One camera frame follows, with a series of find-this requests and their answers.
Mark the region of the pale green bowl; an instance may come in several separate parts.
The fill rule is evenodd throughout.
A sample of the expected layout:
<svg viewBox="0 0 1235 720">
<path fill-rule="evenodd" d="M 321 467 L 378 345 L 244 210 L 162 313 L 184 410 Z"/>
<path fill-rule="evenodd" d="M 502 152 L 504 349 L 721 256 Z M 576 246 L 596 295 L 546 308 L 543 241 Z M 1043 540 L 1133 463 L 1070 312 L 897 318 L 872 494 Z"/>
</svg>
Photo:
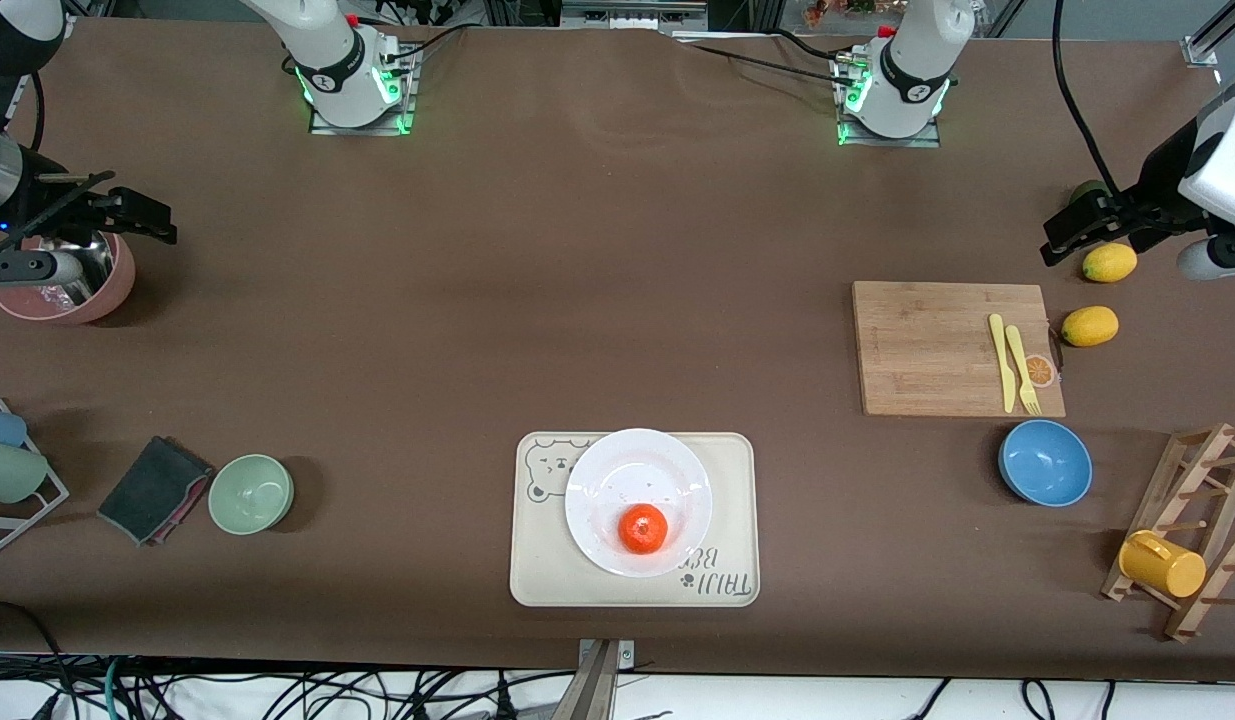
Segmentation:
<svg viewBox="0 0 1235 720">
<path fill-rule="evenodd" d="M 274 527 L 291 509 L 294 484 L 280 461 L 268 454 L 232 459 L 212 479 L 210 517 L 232 536 L 252 536 Z"/>
</svg>

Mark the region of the dark grey folded cloth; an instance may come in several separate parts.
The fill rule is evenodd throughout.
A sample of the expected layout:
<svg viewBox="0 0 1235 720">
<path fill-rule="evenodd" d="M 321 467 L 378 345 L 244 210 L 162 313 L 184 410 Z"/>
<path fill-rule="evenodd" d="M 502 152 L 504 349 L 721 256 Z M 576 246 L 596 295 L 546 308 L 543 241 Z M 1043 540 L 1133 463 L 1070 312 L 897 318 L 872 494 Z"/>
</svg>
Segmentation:
<svg viewBox="0 0 1235 720">
<path fill-rule="evenodd" d="M 188 484 L 210 468 L 215 471 L 174 438 L 152 437 L 101 501 L 98 516 L 128 541 L 146 546 L 146 538 L 178 505 Z"/>
</svg>

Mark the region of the white round plate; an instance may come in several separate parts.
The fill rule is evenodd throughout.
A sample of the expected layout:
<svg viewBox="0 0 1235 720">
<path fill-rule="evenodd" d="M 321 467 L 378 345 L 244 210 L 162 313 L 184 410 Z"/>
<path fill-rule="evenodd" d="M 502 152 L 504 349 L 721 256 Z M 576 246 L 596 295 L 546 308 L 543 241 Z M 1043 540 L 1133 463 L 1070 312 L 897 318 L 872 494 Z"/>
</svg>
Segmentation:
<svg viewBox="0 0 1235 720">
<path fill-rule="evenodd" d="M 635 503 L 652 503 L 667 517 L 661 551 L 635 555 L 618 538 L 618 520 Z M 580 454 L 564 492 L 568 534 L 585 559 L 609 574 L 662 577 L 699 550 L 714 514 L 713 483 L 703 461 L 671 433 L 618 430 Z"/>
</svg>

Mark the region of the colourful toy pile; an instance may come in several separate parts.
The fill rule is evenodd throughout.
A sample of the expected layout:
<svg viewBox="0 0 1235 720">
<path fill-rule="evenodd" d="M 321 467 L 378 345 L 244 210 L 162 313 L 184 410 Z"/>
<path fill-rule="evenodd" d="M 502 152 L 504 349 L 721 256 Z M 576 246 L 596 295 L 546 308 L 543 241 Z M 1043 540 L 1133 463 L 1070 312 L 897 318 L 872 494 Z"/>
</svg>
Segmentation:
<svg viewBox="0 0 1235 720">
<path fill-rule="evenodd" d="M 879 14 L 879 4 L 888 0 L 806 0 L 803 20 L 808 28 L 815 28 L 827 19 L 865 19 Z"/>
</svg>

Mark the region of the cream bear print tray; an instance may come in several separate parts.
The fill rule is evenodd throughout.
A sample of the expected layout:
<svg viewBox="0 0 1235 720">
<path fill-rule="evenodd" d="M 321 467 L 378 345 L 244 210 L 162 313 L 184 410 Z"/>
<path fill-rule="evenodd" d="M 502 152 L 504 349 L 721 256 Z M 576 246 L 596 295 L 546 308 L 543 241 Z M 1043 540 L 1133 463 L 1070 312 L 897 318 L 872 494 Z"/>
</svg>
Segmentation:
<svg viewBox="0 0 1235 720">
<path fill-rule="evenodd" d="M 690 559 L 630 579 L 592 564 L 571 538 L 564 492 L 576 461 L 608 433 L 536 430 L 517 443 L 509 592 L 536 609 L 741 609 L 760 594 L 755 452 L 741 433 L 671 433 L 703 461 L 713 524 Z"/>
</svg>

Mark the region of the yellow mug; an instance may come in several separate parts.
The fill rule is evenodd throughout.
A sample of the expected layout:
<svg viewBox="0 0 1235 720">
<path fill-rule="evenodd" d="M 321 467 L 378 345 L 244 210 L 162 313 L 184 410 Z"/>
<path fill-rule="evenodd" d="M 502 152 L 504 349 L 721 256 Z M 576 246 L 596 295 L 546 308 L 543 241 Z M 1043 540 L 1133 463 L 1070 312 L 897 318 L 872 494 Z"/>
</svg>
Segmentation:
<svg viewBox="0 0 1235 720">
<path fill-rule="evenodd" d="M 1125 538 L 1116 553 L 1116 568 L 1135 583 L 1173 598 L 1192 597 L 1207 580 L 1207 562 L 1199 553 L 1152 530 L 1137 530 Z"/>
</svg>

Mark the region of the metal scoop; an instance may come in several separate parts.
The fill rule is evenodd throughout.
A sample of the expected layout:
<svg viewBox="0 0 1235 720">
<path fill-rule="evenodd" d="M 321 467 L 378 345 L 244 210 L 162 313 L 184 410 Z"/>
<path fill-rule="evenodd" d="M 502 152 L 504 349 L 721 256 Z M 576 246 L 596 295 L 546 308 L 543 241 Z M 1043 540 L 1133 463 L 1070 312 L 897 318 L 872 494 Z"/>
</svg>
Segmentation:
<svg viewBox="0 0 1235 720">
<path fill-rule="evenodd" d="M 79 236 L 83 243 L 61 240 L 58 251 L 73 256 L 79 264 L 77 282 L 64 284 L 63 291 L 73 305 L 82 306 L 101 290 L 114 268 L 114 256 L 107 240 L 100 231 L 91 231 L 86 238 Z"/>
</svg>

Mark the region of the yellow lemon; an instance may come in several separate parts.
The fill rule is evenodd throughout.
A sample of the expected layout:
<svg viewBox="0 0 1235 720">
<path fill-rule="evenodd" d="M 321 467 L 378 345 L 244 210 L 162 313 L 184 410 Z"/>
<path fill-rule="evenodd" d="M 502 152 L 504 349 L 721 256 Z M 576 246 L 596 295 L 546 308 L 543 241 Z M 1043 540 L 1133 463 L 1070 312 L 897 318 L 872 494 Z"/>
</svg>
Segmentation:
<svg viewBox="0 0 1235 720">
<path fill-rule="evenodd" d="M 1103 243 L 1091 249 L 1079 264 L 1086 282 L 1112 284 L 1124 282 L 1137 269 L 1139 256 L 1124 243 Z"/>
<path fill-rule="evenodd" d="M 1112 308 L 1079 308 L 1062 320 L 1060 336 L 1066 345 L 1084 348 L 1107 343 L 1120 331 L 1120 320 Z"/>
</svg>

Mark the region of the yellow plastic fork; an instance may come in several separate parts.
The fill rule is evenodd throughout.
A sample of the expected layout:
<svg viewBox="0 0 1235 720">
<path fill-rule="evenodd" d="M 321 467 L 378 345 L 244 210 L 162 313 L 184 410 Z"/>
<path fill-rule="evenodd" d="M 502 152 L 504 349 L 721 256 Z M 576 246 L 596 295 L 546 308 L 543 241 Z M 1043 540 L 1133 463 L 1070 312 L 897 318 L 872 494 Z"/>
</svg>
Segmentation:
<svg viewBox="0 0 1235 720">
<path fill-rule="evenodd" d="M 1016 325 L 1007 325 L 1007 346 L 1010 347 L 1014 363 L 1016 364 L 1016 374 L 1020 382 L 1018 396 L 1021 401 L 1021 406 L 1028 411 L 1029 415 L 1041 416 L 1041 405 L 1037 403 L 1036 387 L 1032 387 L 1032 379 L 1030 379 L 1028 354 L 1021 342 L 1020 331 Z"/>
</svg>

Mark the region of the bamboo cutting board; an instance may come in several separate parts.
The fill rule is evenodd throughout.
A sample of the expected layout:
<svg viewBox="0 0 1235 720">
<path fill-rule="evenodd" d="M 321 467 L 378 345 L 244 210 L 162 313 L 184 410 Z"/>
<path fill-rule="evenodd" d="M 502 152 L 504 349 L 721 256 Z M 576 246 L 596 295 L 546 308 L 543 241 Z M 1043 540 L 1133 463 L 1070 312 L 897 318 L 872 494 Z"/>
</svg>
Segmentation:
<svg viewBox="0 0 1235 720">
<path fill-rule="evenodd" d="M 872 416 L 1028 419 L 1002 406 L 987 317 L 997 312 L 1016 325 L 1025 354 L 1056 366 L 1053 387 L 1037 389 L 1042 416 L 1066 414 L 1058 350 L 1036 284 L 853 282 L 861 403 Z"/>
</svg>

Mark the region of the wooden cup rack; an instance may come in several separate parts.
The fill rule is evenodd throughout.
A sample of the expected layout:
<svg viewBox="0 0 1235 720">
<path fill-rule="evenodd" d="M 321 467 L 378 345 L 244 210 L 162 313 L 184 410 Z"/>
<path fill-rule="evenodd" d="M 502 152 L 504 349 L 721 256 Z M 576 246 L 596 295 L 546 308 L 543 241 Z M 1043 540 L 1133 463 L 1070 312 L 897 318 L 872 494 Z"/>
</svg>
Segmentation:
<svg viewBox="0 0 1235 720">
<path fill-rule="evenodd" d="M 1116 568 L 1116 553 L 1137 530 L 1152 530 L 1166 541 L 1193 550 L 1207 562 L 1207 580 L 1186 598 L 1135 583 Z M 1174 433 L 1149 478 L 1137 511 L 1116 547 L 1102 597 L 1123 601 L 1135 594 L 1167 610 L 1162 637 L 1187 643 L 1199 637 L 1208 614 L 1235 608 L 1235 427 Z"/>
</svg>

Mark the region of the orange fruit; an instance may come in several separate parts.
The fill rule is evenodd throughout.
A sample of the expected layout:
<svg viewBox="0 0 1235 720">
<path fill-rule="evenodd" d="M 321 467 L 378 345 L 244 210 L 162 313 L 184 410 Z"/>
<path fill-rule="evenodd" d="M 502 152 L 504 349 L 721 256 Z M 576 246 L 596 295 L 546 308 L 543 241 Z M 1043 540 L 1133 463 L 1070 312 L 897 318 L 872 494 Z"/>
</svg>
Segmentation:
<svg viewBox="0 0 1235 720">
<path fill-rule="evenodd" d="M 669 534 L 666 515 L 652 503 L 635 503 L 618 520 L 618 538 L 630 553 L 661 551 Z"/>
</svg>

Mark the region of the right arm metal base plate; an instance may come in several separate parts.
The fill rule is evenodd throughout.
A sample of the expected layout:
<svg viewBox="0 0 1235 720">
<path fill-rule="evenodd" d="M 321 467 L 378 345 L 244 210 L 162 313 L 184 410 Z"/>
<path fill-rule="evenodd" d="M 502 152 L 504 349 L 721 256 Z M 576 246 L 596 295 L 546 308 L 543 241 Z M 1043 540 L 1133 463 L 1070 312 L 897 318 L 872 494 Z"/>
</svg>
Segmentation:
<svg viewBox="0 0 1235 720">
<path fill-rule="evenodd" d="M 361 95 L 358 77 L 353 88 L 343 86 L 338 94 L 317 90 L 306 79 L 303 99 L 308 101 L 309 133 L 315 136 L 403 137 L 412 132 L 417 95 L 425 56 L 419 44 L 406 44 L 406 58 L 391 53 L 378 56 L 367 64 L 364 77 L 371 94 Z"/>
</svg>

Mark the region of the yellow plastic knife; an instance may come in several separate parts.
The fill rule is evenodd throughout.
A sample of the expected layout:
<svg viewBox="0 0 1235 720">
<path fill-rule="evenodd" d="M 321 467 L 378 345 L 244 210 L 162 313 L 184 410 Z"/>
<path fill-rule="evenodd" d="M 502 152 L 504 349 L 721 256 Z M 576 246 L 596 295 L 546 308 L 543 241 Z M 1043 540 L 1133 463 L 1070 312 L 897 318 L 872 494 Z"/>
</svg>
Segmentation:
<svg viewBox="0 0 1235 720">
<path fill-rule="evenodd" d="M 1007 327 L 1000 314 L 992 312 L 987 317 L 989 333 L 998 364 L 998 377 L 1002 382 L 1002 406 L 1007 414 L 1013 414 L 1018 403 L 1016 374 L 1010 366 L 1010 352 L 1007 350 Z"/>
</svg>

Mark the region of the aluminium frame rail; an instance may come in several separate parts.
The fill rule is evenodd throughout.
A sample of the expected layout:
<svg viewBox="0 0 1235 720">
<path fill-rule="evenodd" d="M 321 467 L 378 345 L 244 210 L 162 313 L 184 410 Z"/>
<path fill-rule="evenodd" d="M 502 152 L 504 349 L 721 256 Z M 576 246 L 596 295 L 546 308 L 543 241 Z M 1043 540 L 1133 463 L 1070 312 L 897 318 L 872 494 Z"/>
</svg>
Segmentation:
<svg viewBox="0 0 1235 720">
<path fill-rule="evenodd" d="M 1216 49 L 1235 36 L 1235 0 L 1225 0 L 1216 14 L 1192 35 L 1181 40 L 1181 54 L 1188 67 L 1216 67 Z"/>
</svg>

